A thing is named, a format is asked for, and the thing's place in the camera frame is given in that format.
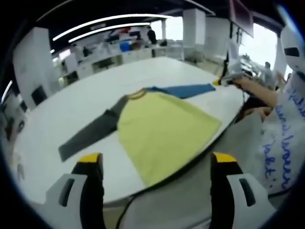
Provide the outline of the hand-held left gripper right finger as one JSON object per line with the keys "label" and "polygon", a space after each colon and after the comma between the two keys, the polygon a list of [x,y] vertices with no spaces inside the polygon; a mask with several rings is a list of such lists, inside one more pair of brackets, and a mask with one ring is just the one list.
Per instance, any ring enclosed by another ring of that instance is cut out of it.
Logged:
{"label": "hand-held left gripper right finger", "polygon": [[258,229],[275,213],[266,189],[236,159],[211,154],[211,229]]}

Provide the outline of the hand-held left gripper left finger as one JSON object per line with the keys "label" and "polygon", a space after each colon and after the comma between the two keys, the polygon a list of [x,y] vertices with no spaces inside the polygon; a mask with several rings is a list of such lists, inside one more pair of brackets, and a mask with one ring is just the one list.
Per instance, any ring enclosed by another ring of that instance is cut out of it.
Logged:
{"label": "hand-held left gripper left finger", "polygon": [[102,154],[81,157],[47,191],[45,221],[53,229],[103,229]]}

